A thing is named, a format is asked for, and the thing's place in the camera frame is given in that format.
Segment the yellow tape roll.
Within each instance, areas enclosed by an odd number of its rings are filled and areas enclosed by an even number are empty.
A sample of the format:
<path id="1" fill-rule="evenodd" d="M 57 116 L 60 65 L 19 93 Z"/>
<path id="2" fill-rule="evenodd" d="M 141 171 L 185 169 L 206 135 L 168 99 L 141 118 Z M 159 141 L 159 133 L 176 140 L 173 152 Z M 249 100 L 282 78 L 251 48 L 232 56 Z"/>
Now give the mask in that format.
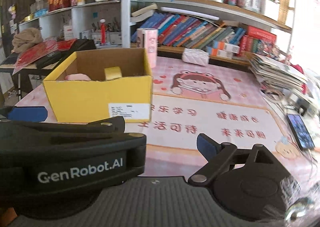
<path id="1" fill-rule="evenodd" d="M 114 79 L 119 79 L 122 78 L 122 72 L 120 67 L 108 67 L 104 69 L 104 74 L 105 74 L 105 80 L 110 81 Z"/>

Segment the large pink plush pig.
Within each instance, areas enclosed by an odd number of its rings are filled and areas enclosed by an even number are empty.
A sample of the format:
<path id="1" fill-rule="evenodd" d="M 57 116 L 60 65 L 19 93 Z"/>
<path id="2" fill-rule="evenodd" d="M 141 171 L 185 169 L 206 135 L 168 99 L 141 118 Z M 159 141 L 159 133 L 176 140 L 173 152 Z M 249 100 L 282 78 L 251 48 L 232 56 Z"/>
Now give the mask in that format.
<path id="1" fill-rule="evenodd" d="M 85 74 L 70 74 L 65 76 L 65 80 L 67 81 L 91 81 L 91 78 Z"/>

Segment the black electronic keyboard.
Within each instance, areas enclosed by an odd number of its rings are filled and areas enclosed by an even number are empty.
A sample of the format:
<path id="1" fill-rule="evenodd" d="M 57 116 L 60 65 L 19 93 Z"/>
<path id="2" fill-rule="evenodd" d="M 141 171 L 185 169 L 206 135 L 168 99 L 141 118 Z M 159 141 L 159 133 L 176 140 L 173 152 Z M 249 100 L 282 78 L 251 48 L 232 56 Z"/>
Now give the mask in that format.
<path id="1" fill-rule="evenodd" d="M 21 70 L 21 72 L 38 76 L 47 76 L 73 52 L 87 50 L 96 50 L 94 41 L 89 39 L 78 39 L 73 43 L 69 50 L 55 50 L 52 53 L 49 53 L 48 55 L 27 65 Z M 9 73 L 10 75 L 13 75 L 14 64 L 16 63 L 17 59 L 17 53 L 9 55 L 1 63 L 1 73 Z"/>

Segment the yellow cardboard box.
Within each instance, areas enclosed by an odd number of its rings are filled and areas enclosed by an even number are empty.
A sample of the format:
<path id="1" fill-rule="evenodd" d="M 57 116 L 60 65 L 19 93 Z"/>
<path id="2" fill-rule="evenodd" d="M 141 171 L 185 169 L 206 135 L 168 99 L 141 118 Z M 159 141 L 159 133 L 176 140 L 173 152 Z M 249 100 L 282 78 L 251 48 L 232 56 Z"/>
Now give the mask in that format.
<path id="1" fill-rule="evenodd" d="M 104 69 L 120 67 L 122 78 L 105 80 Z M 67 81 L 82 73 L 91 81 Z M 58 122 L 86 123 L 114 116 L 151 120 L 152 70 L 143 48 L 105 48 L 72 53 L 43 80 Z"/>

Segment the red packaged decorations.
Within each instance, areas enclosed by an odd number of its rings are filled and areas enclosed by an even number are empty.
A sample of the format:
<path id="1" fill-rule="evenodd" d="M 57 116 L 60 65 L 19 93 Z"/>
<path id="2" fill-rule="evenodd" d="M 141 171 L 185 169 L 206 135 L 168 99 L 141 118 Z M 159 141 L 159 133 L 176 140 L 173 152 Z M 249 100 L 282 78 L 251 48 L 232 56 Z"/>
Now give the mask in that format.
<path id="1" fill-rule="evenodd" d="M 14 64 L 14 70 L 12 74 L 18 73 L 29 64 L 52 52 L 69 50 L 75 42 L 76 39 L 64 41 L 48 40 L 29 48 L 18 56 L 16 63 Z"/>

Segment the beige cloth bundle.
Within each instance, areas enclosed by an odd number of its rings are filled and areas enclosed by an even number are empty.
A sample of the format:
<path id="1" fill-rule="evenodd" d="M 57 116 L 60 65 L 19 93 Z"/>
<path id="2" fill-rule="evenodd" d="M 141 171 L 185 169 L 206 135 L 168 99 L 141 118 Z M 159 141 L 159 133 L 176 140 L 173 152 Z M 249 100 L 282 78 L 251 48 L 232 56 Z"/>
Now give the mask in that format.
<path id="1" fill-rule="evenodd" d="M 12 40 L 13 52 L 20 54 L 43 42 L 41 31 L 37 28 L 27 28 L 16 34 Z"/>

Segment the black smartphone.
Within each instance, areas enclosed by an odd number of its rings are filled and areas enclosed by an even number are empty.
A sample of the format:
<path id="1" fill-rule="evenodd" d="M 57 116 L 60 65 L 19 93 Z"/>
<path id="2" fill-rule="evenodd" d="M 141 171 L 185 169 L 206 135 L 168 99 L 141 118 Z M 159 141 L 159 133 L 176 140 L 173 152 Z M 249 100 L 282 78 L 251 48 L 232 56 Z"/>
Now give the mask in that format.
<path id="1" fill-rule="evenodd" d="M 300 150 L 314 150 L 314 142 L 302 120 L 302 117 L 298 114 L 287 114 L 286 118 Z"/>

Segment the pink cartoon cylinder cup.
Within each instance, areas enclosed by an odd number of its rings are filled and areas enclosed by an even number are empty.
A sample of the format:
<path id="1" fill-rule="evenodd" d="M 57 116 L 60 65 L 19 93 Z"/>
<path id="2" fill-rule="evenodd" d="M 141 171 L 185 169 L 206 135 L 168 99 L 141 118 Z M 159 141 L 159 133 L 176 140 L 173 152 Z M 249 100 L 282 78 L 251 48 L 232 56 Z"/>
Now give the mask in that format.
<path id="1" fill-rule="evenodd" d="M 150 68 L 156 67 L 158 30 L 155 28 L 137 29 L 136 43 L 138 48 L 144 48 L 148 56 Z"/>

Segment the white power strip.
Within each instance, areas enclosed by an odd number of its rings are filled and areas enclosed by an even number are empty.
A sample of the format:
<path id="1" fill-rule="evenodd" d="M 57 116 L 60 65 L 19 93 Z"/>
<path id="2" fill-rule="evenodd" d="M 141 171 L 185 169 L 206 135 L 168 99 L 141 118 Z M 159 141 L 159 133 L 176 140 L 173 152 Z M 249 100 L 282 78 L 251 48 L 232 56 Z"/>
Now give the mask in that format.
<path id="1" fill-rule="evenodd" d="M 295 93 L 291 93 L 288 97 L 289 104 L 292 105 L 301 116 L 314 116 L 317 113 L 316 106 L 306 97 L 301 97 Z"/>

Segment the stack of papers and notebooks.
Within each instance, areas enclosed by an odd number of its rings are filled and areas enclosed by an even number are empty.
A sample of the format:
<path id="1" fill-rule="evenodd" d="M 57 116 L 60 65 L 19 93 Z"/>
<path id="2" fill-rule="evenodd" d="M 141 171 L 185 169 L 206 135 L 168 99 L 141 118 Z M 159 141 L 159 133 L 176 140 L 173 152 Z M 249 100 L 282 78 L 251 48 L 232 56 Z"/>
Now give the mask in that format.
<path id="1" fill-rule="evenodd" d="M 249 62 L 249 69 L 263 87 L 305 93 L 308 78 L 294 67 L 259 54 L 252 54 Z"/>

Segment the white quilted pouch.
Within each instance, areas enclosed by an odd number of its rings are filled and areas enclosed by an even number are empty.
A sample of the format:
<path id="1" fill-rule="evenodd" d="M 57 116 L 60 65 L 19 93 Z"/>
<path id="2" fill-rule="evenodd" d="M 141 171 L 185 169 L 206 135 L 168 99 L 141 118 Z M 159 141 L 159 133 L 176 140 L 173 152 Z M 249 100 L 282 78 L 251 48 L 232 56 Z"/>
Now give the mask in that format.
<path id="1" fill-rule="evenodd" d="M 182 60 L 185 63 L 207 66 L 209 64 L 209 54 L 203 50 L 185 48 L 182 53 Z"/>

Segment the orange white box lower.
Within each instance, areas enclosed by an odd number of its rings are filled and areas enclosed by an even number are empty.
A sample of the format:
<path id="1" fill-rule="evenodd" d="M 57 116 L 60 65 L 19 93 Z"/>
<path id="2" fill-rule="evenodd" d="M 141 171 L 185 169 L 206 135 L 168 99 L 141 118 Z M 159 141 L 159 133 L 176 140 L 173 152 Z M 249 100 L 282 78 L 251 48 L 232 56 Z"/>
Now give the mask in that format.
<path id="1" fill-rule="evenodd" d="M 216 48 L 212 47 L 207 47 L 207 52 L 209 53 L 210 56 L 213 57 L 221 57 L 221 58 L 227 58 L 227 59 L 232 59 L 234 53 L 225 51 L 225 50 L 219 50 Z"/>

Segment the orange white box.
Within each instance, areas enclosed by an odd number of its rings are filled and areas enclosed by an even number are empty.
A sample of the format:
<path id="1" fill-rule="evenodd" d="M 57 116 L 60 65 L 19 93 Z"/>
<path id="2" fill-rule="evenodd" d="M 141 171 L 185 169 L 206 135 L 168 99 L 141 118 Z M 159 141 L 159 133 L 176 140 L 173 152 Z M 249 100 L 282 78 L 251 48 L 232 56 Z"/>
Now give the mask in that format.
<path id="1" fill-rule="evenodd" d="M 209 53 L 210 56 L 213 57 L 221 57 L 221 58 L 227 58 L 227 59 L 232 59 L 234 53 L 225 51 L 225 50 L 219 50 L 216 48 L 212 47 L 207 47 L 207 52 Z"/>
<path id="2" fill-rule="evenodd" d="M 227 52 L 231 52 L 234 54 L 239 54 L 240 53 L 240 47 L 234 44 L 230 43 L 225 43 L 222 41 L 213 41 L 213 48 L 218 49 L 218 50 L 224 50 Z"/>

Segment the orange white box upper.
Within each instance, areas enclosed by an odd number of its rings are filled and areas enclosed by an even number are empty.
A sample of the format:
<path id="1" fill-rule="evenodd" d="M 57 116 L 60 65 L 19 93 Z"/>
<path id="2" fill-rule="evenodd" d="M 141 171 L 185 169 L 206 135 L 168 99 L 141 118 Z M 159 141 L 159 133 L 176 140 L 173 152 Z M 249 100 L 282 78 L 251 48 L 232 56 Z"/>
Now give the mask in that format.
<path id="1" fill-rule="evenodd" d="M 240 47 L 234 44 L 230 43 L 225 43 L 222 41 L 213 41 L 213 48 L 218 49 L 218 50 L 224 50 L 227 52 L 231 52 L 234 54 L 239 54 L 240 53 Z"/>

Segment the red dictionary book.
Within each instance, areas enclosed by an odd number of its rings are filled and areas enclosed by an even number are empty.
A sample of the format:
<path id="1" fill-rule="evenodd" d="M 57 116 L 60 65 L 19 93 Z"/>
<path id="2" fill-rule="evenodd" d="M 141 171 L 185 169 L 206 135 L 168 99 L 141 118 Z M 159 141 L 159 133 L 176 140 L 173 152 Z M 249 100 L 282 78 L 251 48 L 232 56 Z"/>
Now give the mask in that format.
<path id="1" fill-rule="evenodd" d="M 247 35 L 249 37 L 270 42 L 273 44 L 275 44 L 277 40 L 277 36 L 275 34 L 254 26 L 247 27 Z"/>

